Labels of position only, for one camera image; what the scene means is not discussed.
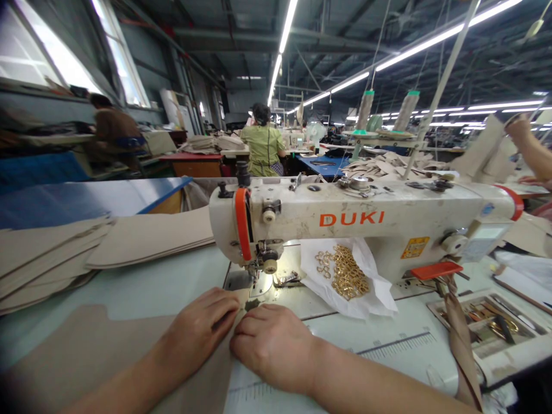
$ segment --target brown strap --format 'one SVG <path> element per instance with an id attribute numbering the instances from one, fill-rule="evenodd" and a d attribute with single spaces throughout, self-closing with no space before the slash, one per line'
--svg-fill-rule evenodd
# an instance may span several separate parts
<path id="1" fill-rule="evenodd" d="M 462 305 L 456 298 L 456 283 L 454 277 L 444 277 L 449 293 L 444 297 L 447 317 L 450 324 L 450 350 L 458 366 L 457 400 L 482 411 L 481 390 L 477 381 L 476 363 L 473 358 L 470 332 L 464 318 Z"/>

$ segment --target green shirt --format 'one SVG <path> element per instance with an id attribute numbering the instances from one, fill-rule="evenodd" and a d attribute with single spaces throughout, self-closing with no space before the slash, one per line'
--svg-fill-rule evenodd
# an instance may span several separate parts
<path id="1" fill-rule="evenodd" d="M 249 172 L 256 177 L 278 177 L 269 166 L 280 162 L 278 151 L 286 149 L 280 131 L 268 125 L 246 126 L 240 138 L 249 145 Z"/>

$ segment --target worker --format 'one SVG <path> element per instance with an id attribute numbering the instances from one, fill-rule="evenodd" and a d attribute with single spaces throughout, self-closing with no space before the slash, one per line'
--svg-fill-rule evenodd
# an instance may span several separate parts
<path id="1" fill-rule="evenodd" d="M 64 413 L 149 412 L 200 369 L 232 328 L 239 308 L 233 292 L 213 288 L 204 293 L 176 316 L 144 358 Z M 330 413 L 476 412 L 415 379 L 313 336 L 282 306 L 261 305 L 249 311 L 237 325 L 230 348 L 264 382 L 306 395 Z"/>
<path id="2" fill-rule="evenodd" d="M 281 177 L 280 157 L 286 156 L 279 130 L 271 128 L 270 108 L 262 103 L 253 105 L 254 122 L 241 130 L 241 140 L 249 145 L 249 172 L 255 177 Z"/>
<path id="3" fill-rule="evenodd" d="M 131 170 L 138 165 L 127 153 L 143 151 L 146 144 L 136 122 L 130 115 L 113 107 L 111 101 L 99 94 L 90 95 L 95 114 L 95 139 L 84 144 L 89 160 L 96 163 L 122 162 Z"/>
<path id="4" fill-rule="evenodd" d="M 525 114 L 506 127 L 506 132 L 512 137 L 523 159 L 531 169 L 534 177 L 521 177 L 519 183 L 538 185 L 552 191 L 552 152 L 544 147 L 531 132 L 531 123 Z M 552 202 L 535 211 L 533 215 L 552 221 Z"/>

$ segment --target ceiling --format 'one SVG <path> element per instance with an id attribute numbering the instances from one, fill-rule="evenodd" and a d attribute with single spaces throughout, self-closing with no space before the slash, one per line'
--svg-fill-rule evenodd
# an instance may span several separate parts
<path id="1" fill-rule="evenodd" d="M 470 28 L 440 106 L 527 99 L 552 89 L 552 10 L 539 34 L 523 42 L 549 0 L 520 4 Z M 277 57 L 287 0 L 134 0 L 226 88 L 267 90 Z M 391 0 L 376 61 L 461 16 L 469 1 Z M 297 106 L 286 94 L 314 96 L 372 64 L 385 0 L 299 0 L 283 56 L 275 97 L 280 107 Z M 378 72 L 376 112 L 397 110 L 407 91 L 421 91 L 429 107 L 455 36 Z M 243 80 L 238 76 L 257 76 Z M 359 104 L 366 82 L 334 96 Z"/>

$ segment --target brown jacket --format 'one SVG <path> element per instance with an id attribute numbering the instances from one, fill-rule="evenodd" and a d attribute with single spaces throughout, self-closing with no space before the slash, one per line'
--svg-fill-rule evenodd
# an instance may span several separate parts
<path id="1" fill-rule="evenodd" d="M 141 136 L 138 125 L 130 115 L 115 108 L 96 112 L 96 136 L 101 141 Z"/>

